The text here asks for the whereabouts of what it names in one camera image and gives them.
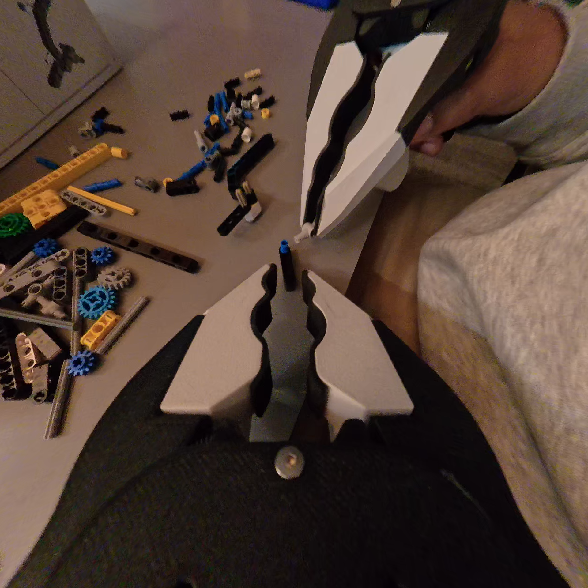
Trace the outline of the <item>pile of beams and gears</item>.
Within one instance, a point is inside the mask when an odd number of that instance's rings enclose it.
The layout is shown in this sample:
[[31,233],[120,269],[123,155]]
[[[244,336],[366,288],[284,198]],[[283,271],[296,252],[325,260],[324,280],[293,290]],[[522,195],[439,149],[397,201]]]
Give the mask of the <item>pile of beams and gears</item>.
[[[112,147],[112,154],[113,158],[128,158],[128,152],[125,149],[119,147]],[[70,207],[67,208],[67,210],[62,212],[60,215],[64,215],[65,212],[69,212],[73,209],[74,205],[70,205]],[[47,228],[47,226],[48,223],[42,226],[41,228]],[[20,269],[18,272],[16,272],[13,275],[13,277],[8,278],[6,282],[2,283],[1,300],[13,295],[15,292],[19,292],[25,288],[29,288],[31,285],[41,286],[41,278],[55,277],[55,272],[59,269],[63,269],[61,263],[62,261],[66,261],[69,258],[69,255],[69,251],[65,251],[65,253],[63,254],[63,252],[59,250],[57,251],[57,253],[43,259],[40,259],[36,256],[36,258],[38,259],[35,259],[35,263],[27,267],[23,267],[23,269]],[[53,314],[46,314],[46,316],[55,318],[58,321],[61,321],[62,323],[65,321],[66,324],[64,328],[69,328],[70,330],[73,329],[74,333],[76,332],[76,321],[70,321],[68,323],[66,319],[58,318],[55,314],[54,311],[61,312],[62,310],[57,302],[55,302],[54,300],[48,300],[45,307],[47,307],[46,310],[49,309],[53,312]],[[21,384],[19,383],[19,379],[13,369],[10,344],[5,342],[6,337],[4,324],[2,324],[1,327],[1,392],[4,399],[14,400],[18,396],[20,389],[19,386],[21,386]]]

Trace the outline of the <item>black and blue pin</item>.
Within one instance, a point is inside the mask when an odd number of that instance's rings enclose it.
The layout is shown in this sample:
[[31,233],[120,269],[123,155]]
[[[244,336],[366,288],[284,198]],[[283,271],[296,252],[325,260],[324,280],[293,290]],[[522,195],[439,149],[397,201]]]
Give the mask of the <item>black and blue pin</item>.
[[297,287],[297,279],[292,253],[289,249],[285,250],[280,247],[279,257],[281,261],[284,288],[287,292],[293,292]]

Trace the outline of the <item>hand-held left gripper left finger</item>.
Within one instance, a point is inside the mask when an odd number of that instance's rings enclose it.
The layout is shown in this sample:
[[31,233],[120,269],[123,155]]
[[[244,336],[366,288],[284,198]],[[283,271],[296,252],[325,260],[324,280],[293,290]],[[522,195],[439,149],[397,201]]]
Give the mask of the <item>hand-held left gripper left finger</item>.
[[267,263],[203,315],[161,404],[171,415],[201,415],[250,430],[272,394],[264,331],[272,321],[277,267]]

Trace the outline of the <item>grey lego gear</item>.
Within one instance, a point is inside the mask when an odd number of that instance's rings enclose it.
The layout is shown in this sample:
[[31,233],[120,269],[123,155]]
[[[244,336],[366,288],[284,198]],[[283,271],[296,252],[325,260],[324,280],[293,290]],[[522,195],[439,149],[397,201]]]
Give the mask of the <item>grey lego gear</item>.
[[131,285],[133,276],[128,268],[113,268],[101,271],[97,276],[98,284],[108,290],[122,290]]

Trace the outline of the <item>yellow lego connector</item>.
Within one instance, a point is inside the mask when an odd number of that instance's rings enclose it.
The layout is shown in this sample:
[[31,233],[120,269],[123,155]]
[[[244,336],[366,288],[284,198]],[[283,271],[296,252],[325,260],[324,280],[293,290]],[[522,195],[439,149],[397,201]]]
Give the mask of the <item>yellow lego connector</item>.
[[114,311],[105,311],[80,338],[80,343],[89,351],[97,351],[108,334],[121,321],[122,317]]

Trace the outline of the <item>person's right hand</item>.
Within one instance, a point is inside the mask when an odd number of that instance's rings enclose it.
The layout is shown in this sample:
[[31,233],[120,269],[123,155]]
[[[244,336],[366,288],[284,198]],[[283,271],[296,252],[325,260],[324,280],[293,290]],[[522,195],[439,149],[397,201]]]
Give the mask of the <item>person's right hand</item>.
[[459,89],[426,115],[410,148],[436,156],[449,131],[521,111],[553,77],[566,41],[563,18],[554,8],[508,1],[487,57]]

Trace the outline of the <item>short grey lego beam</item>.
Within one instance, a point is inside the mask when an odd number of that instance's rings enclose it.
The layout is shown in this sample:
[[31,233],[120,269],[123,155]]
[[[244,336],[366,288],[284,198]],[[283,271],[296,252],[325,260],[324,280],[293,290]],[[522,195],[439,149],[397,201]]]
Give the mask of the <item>short grey lego beam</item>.
[[80,209],[89,212],[94,217],[106,217],[108,210],[104,205],[93,202],[85,196],[75,194],[69,190],[64,190],[60,194],[61,198],[70,205],[75,205]]

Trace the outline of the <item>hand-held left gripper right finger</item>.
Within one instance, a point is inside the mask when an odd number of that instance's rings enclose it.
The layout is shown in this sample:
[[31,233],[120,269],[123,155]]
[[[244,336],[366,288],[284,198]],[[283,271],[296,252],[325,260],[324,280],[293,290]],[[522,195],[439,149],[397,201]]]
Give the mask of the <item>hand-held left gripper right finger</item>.
[[371,317],[311,270],[302,289],[314,339],[306,397],[326,419],[330,440],[349,420],[410,415],[413,401]]

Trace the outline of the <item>pile of small lego pins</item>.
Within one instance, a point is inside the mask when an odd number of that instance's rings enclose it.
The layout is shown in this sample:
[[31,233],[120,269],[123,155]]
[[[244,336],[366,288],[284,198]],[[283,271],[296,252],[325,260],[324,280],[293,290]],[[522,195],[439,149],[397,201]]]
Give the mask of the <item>pile of small lego pins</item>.
[[270,115],[270,107],[274,104],[274,96],[259,100],[262,92],[260,87],[245,96],[235,94],[233,89],[240,84],[239,79],[231,79],[224,85],[223,92],[217,92],[209,100],[209,114],[204,120],[202,134],[195,131],[201,160],[178,179],[165,181],[166,193],[169,196],[187,195],[198,192],[196,177],[205,169],[214,172],[213,180],[227,180],[226,159],[238,155],[241,146],[252,140],[251,128],[246,121],[254,117],[253,111],[260,110],[262,118]]

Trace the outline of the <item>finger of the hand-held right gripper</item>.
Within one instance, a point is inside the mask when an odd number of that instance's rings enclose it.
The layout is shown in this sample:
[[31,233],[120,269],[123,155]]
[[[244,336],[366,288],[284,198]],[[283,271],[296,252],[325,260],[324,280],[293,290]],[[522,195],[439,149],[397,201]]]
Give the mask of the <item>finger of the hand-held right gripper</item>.
[[394,187],[406,174],[407,143],[398,127],[448,33],[422,33],[391,53],[375,80],[371,110],[345,149],[343,162],[325,189],[316,235],[338,226],[394,168]]
[[326,188],[342,162],[352,123],[369,102],[369,60],[356,42],[335,45],[307,119],[300,223],[317,230]]

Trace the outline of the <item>yellow lego block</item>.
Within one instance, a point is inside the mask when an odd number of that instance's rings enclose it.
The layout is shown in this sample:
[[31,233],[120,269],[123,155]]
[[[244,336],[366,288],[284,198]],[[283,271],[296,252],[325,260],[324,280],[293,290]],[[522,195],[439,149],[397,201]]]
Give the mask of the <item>yellow lego block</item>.
[[33,229],[38,230],[66,211],[68,205],[54,189],[48,189],[22,201],[22,213]]

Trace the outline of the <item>grey lego axle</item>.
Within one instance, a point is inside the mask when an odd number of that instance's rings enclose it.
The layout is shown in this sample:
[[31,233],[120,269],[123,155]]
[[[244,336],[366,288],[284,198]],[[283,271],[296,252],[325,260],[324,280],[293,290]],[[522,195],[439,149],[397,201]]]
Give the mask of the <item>grey lego axle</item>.
[[109,332],[106,338],[99,344],[96,353],[100,356],[106,354],[138,318],[150,301],[150,298],[147,296],[138,298],[122,316],[122,319]]
[[49,414],[44,440],[53,439],[61,434],[63,417],[70,398],[70,389],[72,386],[73,375],[70,373],[70,359],[64,360],[54,400]]

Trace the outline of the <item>black angled lego assembly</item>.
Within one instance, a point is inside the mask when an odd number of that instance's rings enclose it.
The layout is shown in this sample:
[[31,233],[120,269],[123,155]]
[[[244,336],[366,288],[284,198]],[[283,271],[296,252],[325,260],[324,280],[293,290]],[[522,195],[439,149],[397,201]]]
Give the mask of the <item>black angled lego assembly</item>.
[[271,133],[264,134],[229,168],[227,172],[228,189],[237,205],[217,227],[220,236],[228,236],[243,220],[253,223],[260,216],[262,207],[256,192],[247,180],[247,175],[274,147],[273,135]]

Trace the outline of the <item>green lego gear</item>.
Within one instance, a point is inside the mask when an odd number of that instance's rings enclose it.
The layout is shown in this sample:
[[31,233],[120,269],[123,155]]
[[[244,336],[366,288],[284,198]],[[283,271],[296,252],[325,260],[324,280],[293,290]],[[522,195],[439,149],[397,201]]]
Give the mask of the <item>green lego gear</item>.
[[1,217],[1,239],[20,236],[32,230],[31,221],[23,213],[9,213]]

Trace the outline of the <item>beige pants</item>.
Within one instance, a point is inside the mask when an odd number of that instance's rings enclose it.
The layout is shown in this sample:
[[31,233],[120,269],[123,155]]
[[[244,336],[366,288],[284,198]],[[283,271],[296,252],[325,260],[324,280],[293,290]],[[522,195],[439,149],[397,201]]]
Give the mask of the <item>beige pants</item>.
[[346,297],[417,355],[417,267],[424,243],[501,186],[515,162],[505,145],[454,136],[435,157],[411,152],[401,186],[383,195]]

